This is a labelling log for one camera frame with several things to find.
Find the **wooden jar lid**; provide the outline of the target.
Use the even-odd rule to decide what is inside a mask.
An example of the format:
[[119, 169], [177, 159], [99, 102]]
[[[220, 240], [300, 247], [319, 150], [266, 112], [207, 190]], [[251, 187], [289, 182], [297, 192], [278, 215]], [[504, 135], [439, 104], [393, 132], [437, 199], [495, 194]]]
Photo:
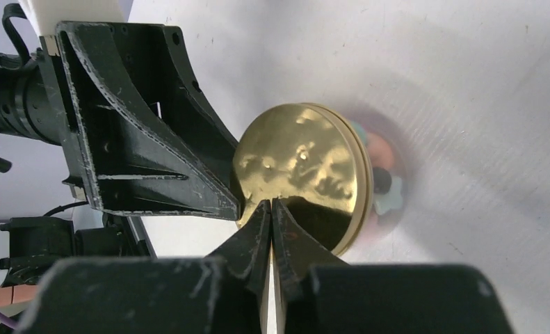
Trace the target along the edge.
[[262, 200], [280, 199], [298, 225], [335, 255], [356, 240], [373, 202], [373, 172], [350, 121], [326, 106], [281, 104], [257, 116], [233, 160], [242, 228]]

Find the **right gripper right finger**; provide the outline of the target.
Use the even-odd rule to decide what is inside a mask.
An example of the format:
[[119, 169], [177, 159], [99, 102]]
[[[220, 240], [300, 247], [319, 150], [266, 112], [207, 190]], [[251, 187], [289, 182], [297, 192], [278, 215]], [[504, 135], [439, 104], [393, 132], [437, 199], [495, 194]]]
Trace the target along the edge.
[[348, 264], [271, 203], [279, 333], [511, 333], [490, 281], [465, 264]]

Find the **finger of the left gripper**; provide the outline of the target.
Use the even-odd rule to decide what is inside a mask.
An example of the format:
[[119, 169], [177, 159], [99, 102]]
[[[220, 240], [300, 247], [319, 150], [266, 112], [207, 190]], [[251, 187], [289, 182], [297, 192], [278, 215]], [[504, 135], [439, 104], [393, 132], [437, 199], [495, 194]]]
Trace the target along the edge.
[[136, 131], [106, 181], [228, 184], [236, 141], [200, 88], [177, 27], [109, 24], [104, 97]]

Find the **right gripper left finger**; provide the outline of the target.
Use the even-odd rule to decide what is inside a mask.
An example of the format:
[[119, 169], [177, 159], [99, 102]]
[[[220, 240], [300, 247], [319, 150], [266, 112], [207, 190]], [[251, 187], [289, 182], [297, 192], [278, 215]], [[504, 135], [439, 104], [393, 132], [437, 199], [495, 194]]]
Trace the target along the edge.
[[75, 257], [40, 281], [17, 333], [265, 333], [271, 203], [204, 257]]

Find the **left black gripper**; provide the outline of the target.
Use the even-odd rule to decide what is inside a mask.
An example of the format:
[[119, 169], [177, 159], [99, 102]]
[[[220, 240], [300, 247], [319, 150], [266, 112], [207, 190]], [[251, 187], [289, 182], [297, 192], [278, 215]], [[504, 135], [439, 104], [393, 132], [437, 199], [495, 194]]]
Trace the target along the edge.
[[[61, 146], [67, 129], [50, 98], [50, 59], [29, 52], [10, 18], [1, 22], [17, 54], [0, 53], [0, 134]], [[230, 183], [237, 142], [202, 92], [179, 27], [61, 22], [56, 39], [69, 136], [95, 209], [240, 217]], [[0, 173], [11, 167], [0, 157]]]

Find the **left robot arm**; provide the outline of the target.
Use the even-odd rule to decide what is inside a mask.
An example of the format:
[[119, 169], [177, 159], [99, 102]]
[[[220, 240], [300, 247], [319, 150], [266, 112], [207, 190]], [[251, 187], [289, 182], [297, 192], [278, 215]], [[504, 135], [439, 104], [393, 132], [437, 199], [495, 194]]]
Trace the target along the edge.
[[[52, 215], [0, 225], [6, 286], [43, 281], [17, 333], [240, 333], [241, 285], [221, 256], [153, 260], [131, 219], [235, 221], [236, 139], [193, 72], [182, 30], [162, 24], [61, 22], [30, 54], [0, 54], [0, 134], [63, 149], [66, 185], [103, 214], [77, 230]], [[10, 170], [0, 157], [0, 173]]]

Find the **clear plastic jar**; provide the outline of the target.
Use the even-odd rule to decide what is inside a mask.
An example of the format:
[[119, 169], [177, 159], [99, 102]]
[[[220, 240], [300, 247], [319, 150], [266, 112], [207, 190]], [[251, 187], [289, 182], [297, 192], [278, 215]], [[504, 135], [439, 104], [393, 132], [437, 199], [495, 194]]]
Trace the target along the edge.
[[407, 206], [407, 148], [396, 122], [377, 110], [351, 113], [348, 119], [371, 163], [373, 198], [363, 235], [380, 239], [397, 227]]

